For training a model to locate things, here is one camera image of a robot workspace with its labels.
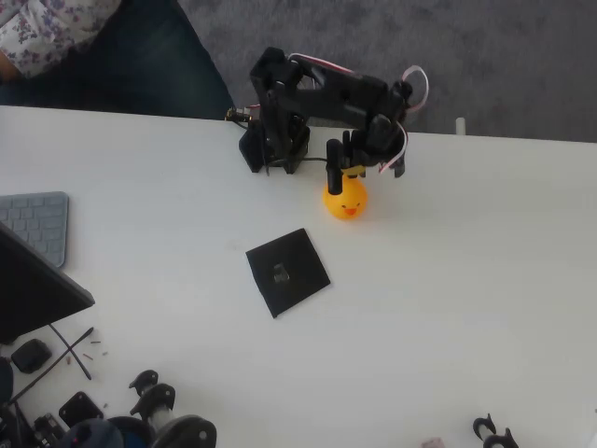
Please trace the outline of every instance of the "floral shirt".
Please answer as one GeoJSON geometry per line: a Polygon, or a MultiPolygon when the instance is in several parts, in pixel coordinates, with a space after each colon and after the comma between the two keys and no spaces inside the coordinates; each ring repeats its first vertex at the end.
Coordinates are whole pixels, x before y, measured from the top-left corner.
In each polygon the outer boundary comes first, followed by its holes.
{"type": "Polygon", "coordinates": [[[120,0],[0,0],[0,51],[34,77],[87,46],[120,0]]]}

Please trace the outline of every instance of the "gray keyboard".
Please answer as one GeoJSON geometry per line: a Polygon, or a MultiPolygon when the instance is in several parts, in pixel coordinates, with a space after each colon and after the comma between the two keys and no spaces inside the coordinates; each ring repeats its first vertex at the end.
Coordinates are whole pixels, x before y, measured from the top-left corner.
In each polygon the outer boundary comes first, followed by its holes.
{"type": "Polygon", "coordinates": [[[64,264],[67,218],[66,193],[0,196],[0,222],[57,267],[64,264]]]}

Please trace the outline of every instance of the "robotic arm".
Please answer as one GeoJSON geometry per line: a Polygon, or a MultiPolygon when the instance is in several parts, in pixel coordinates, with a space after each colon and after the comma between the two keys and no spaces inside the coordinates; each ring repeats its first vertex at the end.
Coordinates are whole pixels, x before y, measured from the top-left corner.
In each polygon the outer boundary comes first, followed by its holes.
{"type": "Polygon", "coordinates": [[[390,162],[395,177],[404,174],[407,138],[401,122],[409,108],[412,87],[397,81],[392,87],[332,63],[303,55],[288,58],[280,49],[268,48],[251,70],[259,98],[259,118],[248,122],[239,143],[251,168],[281,166],[293,174],[305,158],[310,117],[342,121],[342,142],[327,142],[327,184],[331,194],[342,192],[342,174],[365,175],[365,167],[390,162]],[[300,89],[303,77],[318,87],[300,89]]]}

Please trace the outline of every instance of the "gray carpet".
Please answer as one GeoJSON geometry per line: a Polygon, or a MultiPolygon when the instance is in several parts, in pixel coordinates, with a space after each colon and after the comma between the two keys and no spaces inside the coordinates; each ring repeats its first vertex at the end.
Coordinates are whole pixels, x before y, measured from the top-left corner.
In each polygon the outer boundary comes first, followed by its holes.
{"type": "Polygon", "coordinates": [[[267,46],[431,91],[409,129],[597,142],[595,0],[180,0],[237,105],[267,46]]]}

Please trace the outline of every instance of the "person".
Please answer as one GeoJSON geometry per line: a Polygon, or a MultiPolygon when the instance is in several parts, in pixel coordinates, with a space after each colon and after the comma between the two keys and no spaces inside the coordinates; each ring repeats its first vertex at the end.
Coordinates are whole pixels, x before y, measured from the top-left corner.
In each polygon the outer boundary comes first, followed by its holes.
{"type": "Polygon", "coordinates": [[[226,84],[176,0],[0,0],[0,105],[223,119],[226,84]]]}

